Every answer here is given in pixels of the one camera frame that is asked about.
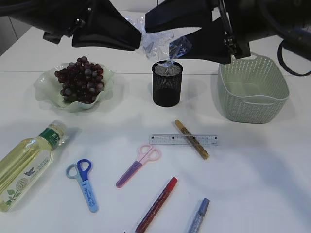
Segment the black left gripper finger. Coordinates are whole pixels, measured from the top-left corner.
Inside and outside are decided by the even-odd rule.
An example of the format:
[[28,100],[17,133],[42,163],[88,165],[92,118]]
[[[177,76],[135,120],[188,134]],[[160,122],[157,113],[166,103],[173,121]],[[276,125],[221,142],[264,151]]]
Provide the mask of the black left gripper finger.
[[125,51],[140,47],[141,32],[110,1],[93,0],[89,7],[85,25],[73,34],[73,47],[94,46]]

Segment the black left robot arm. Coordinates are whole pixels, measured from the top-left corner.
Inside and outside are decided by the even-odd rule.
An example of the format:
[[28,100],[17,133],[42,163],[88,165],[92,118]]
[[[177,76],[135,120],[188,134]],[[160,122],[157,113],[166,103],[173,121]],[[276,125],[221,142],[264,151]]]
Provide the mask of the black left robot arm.
[[54,44],[66,36],[75,48],[140,47],[141,32],[108,0],[2,0],[0,15],[43,30],[44,40]]

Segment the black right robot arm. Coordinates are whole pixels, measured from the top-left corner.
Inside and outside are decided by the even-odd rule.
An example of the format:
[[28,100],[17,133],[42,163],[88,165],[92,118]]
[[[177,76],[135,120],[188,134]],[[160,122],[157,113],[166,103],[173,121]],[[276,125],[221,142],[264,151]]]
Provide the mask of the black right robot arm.
[[310,24],[308,0],[166,0],[145,14],[147,33],[197,28],[186,36],[192,45],[186,59],[229,64],[231,57],[250,56],[251,41],[277,35],[277,58],[290,74],[282,51],[310,59]]

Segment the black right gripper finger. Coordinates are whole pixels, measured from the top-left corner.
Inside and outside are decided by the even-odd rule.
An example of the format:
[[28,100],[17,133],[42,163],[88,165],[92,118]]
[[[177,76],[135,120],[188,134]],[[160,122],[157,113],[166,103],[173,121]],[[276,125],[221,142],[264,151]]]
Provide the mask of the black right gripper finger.
[[191,43],[191,49],[181,59],[198,59],[229,64],[231,55],[225,45],[225,30],[221,20],[185,36]]
[[205,27],[212,22],[215,0],[165,0],[145,14],[144,29],[156,33],[177,28]]

